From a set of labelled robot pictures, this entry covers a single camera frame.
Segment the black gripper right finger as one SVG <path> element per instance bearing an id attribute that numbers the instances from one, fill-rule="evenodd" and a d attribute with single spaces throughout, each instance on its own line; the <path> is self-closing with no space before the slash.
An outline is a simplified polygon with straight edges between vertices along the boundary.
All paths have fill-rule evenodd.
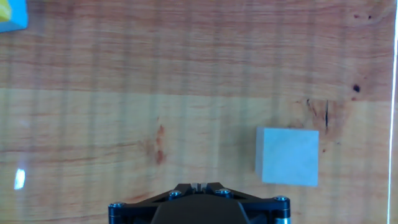
<path id="1" fill-rule="evenodd" d="M 238 202 L 251 223 L 291 224 L 290 199 L 287 196 L 260 198 L 229 189 L 219 182 L 200 184 L 200 192 Z"/>

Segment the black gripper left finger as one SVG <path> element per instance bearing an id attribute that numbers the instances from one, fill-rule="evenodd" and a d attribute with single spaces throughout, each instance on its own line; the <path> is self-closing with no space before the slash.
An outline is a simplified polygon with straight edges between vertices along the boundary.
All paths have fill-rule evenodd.
<path id="1" fill-rule="evenodd" d="M 153 215 L 165 202 L 198 193 L 199 184 L 178 184 L 174 189 L 138 203 L 114 202 L 108 205 L 109 224 L 133 223 L 138 216 Z"/>

